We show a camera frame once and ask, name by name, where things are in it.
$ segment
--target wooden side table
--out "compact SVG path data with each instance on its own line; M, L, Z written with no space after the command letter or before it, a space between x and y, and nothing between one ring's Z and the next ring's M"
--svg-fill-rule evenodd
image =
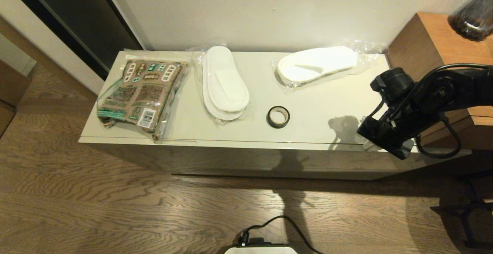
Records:
M402 67L415 81L433 68L451 63L493 65L493 36L473 42L458 35L448 15L419 12L412 17L389 47L391 67ZM467 149L493 150L493 107L481 106L447 112ZM454 147L455 139L442 123L421 135L423 144Z

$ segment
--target roll of tape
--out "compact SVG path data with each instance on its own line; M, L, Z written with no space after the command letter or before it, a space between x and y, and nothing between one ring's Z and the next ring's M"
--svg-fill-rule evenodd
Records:
M281 113L284 116L283 120L279 120L275 117L275 113ZM272 107L267 113L267 123L274 128L283 128L289 122L289 112L286 108L277 105Z

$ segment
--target white wall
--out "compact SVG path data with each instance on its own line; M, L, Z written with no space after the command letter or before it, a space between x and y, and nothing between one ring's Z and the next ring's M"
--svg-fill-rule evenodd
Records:
M0 60L24 76L27 76L36 64L36 61L3 35L0 35Z
M452 13L466 1L114 0L147 49L223 40L245 51L293 51L344 38L389 43L414 13Z
M0 15L81 84L99 94L103 80L65 45L21 0L0 0Z

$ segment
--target barcode sticker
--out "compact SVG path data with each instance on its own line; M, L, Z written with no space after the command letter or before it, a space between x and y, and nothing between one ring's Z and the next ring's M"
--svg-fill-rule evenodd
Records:
M156 114L155 110L144 108L144 112L142 113L141 119L139 119L139 123L137 124L137 126L150 128L155 114Z

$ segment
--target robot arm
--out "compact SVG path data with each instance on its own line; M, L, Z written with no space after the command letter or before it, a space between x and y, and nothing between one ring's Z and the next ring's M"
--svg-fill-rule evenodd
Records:
M416 138L419 150L433 158L449 158L461 149L458 135L444 112L477 105L493 105L493 66L454 63L438 67L415 83L402 68L393 68L371 82L382 103L363 121L357 132L400 159L409 156ZM386 103L389 109L379 119L372 116ZM443 121L458 142L449 154L429 154L421 147L419 134Z

